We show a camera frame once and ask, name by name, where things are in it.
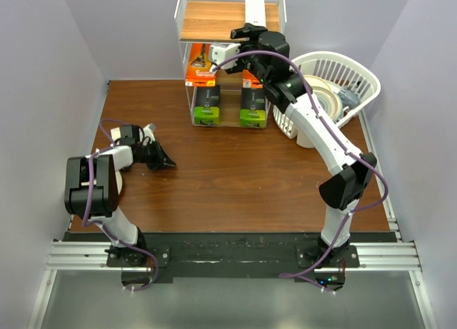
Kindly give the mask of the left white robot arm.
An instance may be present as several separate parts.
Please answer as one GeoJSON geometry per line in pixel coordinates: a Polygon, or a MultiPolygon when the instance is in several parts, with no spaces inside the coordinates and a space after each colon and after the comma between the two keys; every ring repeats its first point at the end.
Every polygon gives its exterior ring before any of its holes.
{"type": "Polygon", "coordinates": [[[95,225],[102,230],[111,241],[107,253],[112,258],[142,266],[151,256],[143,233],[120,209],[120,171],[135,163],[152,171],[174,168],[176,163],[156,139],[152,123],[144,127],[124,124],[111,130],[111,139],[108,148],[67,160],[64,205],[84,227],[95,225]]]}

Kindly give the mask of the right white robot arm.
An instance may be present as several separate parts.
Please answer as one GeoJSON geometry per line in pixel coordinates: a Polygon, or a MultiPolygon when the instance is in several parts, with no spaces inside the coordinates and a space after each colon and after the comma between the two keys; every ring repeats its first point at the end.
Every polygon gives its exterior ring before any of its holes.
{"type": "Polygon", "coordinates": [[[318,188],[326,217],[317,251],[320,262],[333,267],[343,259],[351,216],[371,181],[377,159],[354,146],[322,109],[304,74],[290,60],[290,47],[282,33],[244,24],[232,30],[230,38],[236,43],[218,68],[228,74],[244,70],[253,74],[262,83],[266,98],[307,135],[331,174],[318,188]]]}

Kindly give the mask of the white small box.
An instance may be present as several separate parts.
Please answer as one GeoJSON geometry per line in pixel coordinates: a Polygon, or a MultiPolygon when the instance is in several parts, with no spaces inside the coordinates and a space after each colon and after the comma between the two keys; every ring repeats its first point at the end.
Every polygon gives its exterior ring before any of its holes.
{"type": "Polygon", "coordinates": [[[110,130],[111,142],[116,143],[121,139],[121,128],[116,127],[110,130]]]}

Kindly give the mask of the orange razor box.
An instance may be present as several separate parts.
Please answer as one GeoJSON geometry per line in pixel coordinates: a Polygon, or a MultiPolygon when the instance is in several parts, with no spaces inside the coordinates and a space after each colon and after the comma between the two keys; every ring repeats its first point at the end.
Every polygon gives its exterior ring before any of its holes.
{"type": "Polygon", "coordinates": [[[216,85],[216,74],[211,71],[209,47],[210,44],[190,44],[189,57],[185,65],[185,86],[214,87],[216,85]]]}
{"type": "Polygon", "coordinates": [[[263,84],[249,71],[242,71],[242,87],[252,89],[262,89],[263,84]]]}

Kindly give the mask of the silver grey box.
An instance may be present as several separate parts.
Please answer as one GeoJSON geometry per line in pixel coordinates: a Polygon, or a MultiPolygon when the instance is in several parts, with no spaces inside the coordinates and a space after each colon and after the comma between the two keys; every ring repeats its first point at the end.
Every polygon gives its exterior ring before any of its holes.
{"type": "Polygon", "coordinates": [[[266,27],[265,0],[245,0],[245,22],[266,27]]]}

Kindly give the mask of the black green razor box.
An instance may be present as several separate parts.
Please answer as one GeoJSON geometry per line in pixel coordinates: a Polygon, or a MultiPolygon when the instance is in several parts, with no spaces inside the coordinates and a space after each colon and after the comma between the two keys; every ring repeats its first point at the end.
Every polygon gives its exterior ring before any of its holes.
{"type": "Polygon", "coordinates": [[[221,121],[221,89],[216,86],[199,86],[194,99],[194,123],[202,126],[216,126],[221,121]]]}
{"type": "Polygon", "coordinates": [[[244,88],[241,92],[240,126],[264,128],[266,126],[266,98],[262,88],[244,88]]]}

